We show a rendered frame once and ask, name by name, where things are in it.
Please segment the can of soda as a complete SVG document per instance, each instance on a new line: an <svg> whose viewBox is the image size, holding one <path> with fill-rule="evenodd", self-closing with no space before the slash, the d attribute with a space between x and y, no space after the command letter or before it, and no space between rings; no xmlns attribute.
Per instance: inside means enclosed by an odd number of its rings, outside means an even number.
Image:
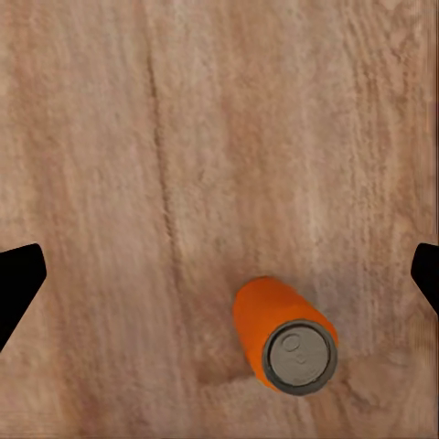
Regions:
<svg viewBox="0 0 439 439"><path fill-rule="evenodd" d="M259 380L307 396L334 379L339 360L332 320L285 282L256 279L235 298L232 320Z"/></svg>

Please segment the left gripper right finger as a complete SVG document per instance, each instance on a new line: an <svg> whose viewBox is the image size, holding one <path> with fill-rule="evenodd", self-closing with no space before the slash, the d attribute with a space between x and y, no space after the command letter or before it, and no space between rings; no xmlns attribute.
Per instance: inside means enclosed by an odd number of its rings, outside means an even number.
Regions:
<svg viewBox="0 0 439 439"><path fill-rule="evenodd" d="M425 242L418 244L411 276L439 315L439 246Z"/></svg>

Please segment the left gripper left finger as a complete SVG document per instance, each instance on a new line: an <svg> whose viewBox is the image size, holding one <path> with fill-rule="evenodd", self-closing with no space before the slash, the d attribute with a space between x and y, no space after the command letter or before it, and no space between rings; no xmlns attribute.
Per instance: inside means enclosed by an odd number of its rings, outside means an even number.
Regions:
<svg viewBox="0 0 439 439"><path fill-rule="evenodd" d="M46 278L44 255L37 243L0 253L0 351Z"/></svg>

